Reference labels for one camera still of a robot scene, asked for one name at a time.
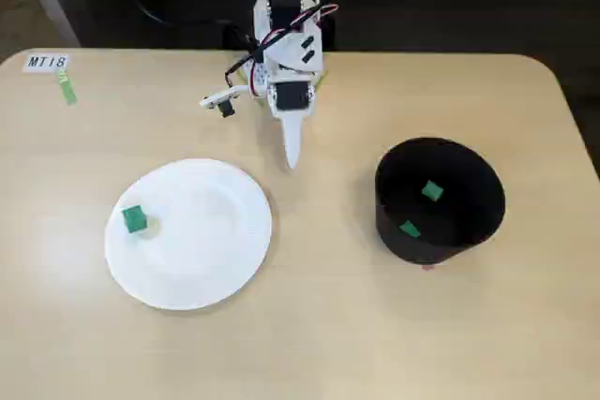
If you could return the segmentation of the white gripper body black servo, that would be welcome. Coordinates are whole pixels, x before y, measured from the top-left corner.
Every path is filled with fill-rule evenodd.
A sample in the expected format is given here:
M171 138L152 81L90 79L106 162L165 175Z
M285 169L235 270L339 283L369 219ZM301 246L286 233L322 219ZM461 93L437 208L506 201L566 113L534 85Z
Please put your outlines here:
M285 115L312 114L316 103L316 82L308 75L283 75L269 79L266 98L271 113L277 119Z

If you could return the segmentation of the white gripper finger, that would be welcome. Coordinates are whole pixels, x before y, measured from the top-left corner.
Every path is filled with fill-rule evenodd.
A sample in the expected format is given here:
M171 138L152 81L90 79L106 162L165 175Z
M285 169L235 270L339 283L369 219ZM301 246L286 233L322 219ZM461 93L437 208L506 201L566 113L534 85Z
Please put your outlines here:
M282 128L288 167L293 170L300 158L302 130L306 115L303 112L283 112L279 121Z

